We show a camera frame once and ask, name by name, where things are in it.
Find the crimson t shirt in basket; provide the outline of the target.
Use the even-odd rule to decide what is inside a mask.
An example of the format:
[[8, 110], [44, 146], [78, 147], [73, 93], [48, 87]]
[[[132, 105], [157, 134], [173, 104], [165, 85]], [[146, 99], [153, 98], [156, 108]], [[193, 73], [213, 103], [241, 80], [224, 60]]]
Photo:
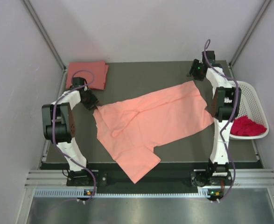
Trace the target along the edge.
[[231, 128], [232, 135], [245, 137], [258, 136], [265, 133], [266, 131], [267, 128], [252, 121], [247, 116], [235, 119]]

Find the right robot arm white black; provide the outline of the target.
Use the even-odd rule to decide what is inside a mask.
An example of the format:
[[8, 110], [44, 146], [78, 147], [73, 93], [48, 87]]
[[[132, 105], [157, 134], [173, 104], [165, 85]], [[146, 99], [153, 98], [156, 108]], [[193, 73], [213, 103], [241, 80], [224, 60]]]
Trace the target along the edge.
[[223, 74], [220, 64], [216, 63], [214, 51], [204, 50], [202, 61], [195, 59], [189, 76], [203, 81], [205, 78], [212, 85], [211, 116], [214, 119], [214, 142], [207, 170], [193, 172], [192, 183], [203, 186], [230, 185], [232, 175], [229, 171], [229, 140], [233, 122], [238, 115], [241, 89], [237, 82]]

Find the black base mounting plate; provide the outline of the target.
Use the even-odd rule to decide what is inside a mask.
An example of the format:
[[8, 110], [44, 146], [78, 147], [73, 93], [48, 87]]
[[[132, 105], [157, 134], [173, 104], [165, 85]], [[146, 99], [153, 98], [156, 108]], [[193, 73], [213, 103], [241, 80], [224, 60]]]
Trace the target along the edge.
[[161, 162], [134, 184], [117, 163], [90, 163], [89, 169], [106, 174], [105, 184], [97, 179], [99, 193], [162, 194], [194, 193], [190, 172], [207, 169], [206, 162]]

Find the white perforated laundry basket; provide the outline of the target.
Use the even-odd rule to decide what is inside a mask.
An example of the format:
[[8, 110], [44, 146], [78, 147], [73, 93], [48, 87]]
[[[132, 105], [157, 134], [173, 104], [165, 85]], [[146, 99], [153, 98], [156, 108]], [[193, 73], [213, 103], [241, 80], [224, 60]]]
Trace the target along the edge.
[[269, 132], [269, 125], [267, 118], [265, 116], [264, 110], [262, 108], [259, 97], [254, 89], [249, 83], [243, 81], [237, 81], [238, 86], [241, 89], [241, 98], [239, 113], [237, 118], [247, 116], [250, 120], [256, 122], [257, 124], [263, 125], [266, 128], [264, 133], [256, 136], [237, 136], [230, 134], [230, 139], [232, 140], [256, 140], [267, 136]]

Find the salmon pink t shirt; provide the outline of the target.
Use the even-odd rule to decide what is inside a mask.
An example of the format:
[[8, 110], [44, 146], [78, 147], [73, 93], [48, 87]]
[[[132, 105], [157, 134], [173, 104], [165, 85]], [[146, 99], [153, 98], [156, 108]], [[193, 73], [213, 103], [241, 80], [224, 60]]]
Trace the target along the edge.
[[137, 98], [99, 106], [97, 139], [133, 183], [161, 159], [154, 148], [194, 135], [213, 117], [193, 81]]

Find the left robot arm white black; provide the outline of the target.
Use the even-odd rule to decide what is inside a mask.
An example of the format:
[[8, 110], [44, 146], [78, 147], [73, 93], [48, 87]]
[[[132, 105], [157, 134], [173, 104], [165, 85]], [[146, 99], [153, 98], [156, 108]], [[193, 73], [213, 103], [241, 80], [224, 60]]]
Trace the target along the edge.
[[75, 139], [76, 127], [72, 110], [78, 104], [91, 110], [97, 103], [98, 99], [89, 88], [86, 79], [75, 77], [72, 79], [70, 89], [57, 101], [42, 106], [43, 135], [67, 160], [69, 186], [96, 184], [95, 175], [88, 169], [88, 161], [81, 153]]

